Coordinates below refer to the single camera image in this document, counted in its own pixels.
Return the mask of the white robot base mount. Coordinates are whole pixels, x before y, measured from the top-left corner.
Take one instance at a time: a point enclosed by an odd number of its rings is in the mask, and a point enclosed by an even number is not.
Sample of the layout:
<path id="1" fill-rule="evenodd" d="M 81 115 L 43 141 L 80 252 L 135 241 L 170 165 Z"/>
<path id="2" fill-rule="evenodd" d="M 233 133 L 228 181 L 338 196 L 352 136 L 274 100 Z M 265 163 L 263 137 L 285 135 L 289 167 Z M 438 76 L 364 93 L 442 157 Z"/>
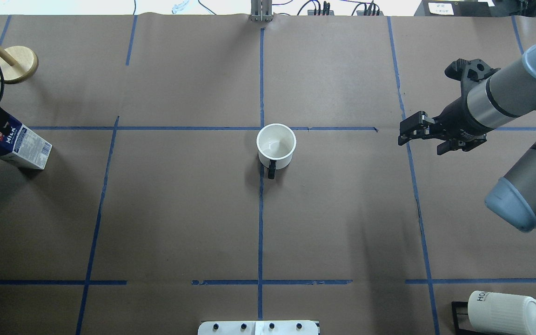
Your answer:
<path id="1" fill-rule="evenodd" d="M 202 322 L 198 335 L 319 335 L 319 322 L 312 320 L 249 320 Z"/>

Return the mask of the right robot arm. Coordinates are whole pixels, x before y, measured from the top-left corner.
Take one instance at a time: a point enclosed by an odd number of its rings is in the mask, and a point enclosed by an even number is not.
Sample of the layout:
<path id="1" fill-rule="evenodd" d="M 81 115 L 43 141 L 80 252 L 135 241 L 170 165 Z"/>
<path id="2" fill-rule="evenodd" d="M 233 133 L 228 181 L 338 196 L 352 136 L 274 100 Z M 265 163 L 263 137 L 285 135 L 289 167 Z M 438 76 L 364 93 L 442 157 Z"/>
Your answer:
<path id="1" fill-rule="evenodd" d="M 401 121 L 399 146 L 437 139 L 438 155 L 471 151 L 486 142 L 488 133 L 536 113 L 536 44 L 504 68 L 493 68 L 481 59 L 457 59 L 444 74 L 460 83 L 460 96 L 438 116 L 419 111 Z M 498 179 L 484 203 L 515 229 L 536 230 L 536 141 Z"/>

